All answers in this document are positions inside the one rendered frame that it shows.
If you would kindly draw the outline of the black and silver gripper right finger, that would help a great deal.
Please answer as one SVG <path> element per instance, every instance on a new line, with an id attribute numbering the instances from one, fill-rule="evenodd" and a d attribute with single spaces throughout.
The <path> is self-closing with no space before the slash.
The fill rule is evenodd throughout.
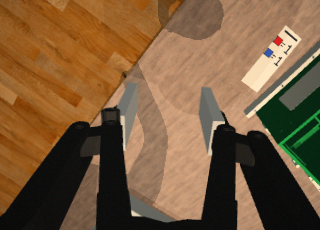
<path id="1" fill-rule="evenodd" d="M 236 163 L 264 230 L 320 230 L 320 217 L 265 133 L 236 133 L 211 87 L 201 89 L 199 118 L 212 156 L 200 230 L 237 230 Z"/>

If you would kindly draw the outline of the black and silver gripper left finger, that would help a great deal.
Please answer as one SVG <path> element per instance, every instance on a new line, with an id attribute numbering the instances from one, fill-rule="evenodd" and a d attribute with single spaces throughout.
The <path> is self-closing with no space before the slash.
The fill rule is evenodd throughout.
<path id="1" fill-rule="evenodd" d="M 95 155 L 96 230 L 134 230 L 124 151 L 137 114 L 137 83 L 128 83 L 116 106 L 101 110 L 100 126 L 69 126 L 0 216 L 0 230 L 59 230 Z"/>

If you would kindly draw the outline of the cream paper strip with colored squares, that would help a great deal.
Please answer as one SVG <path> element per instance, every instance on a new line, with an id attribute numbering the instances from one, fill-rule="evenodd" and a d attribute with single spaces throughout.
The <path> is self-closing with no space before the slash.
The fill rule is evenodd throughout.
<path id="1" fill-rule="evenodd" d="M 241 81 L 258 92 L 300 41 L 285 25 Z"/>

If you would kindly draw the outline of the green crate with dividers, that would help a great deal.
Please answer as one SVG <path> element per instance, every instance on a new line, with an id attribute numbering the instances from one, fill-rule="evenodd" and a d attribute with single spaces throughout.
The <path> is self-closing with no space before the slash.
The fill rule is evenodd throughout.
<path id="1" fill-rule="evenodd" d="M 320 186 L 320 54 L 255 113 L 275 142 Z"/>

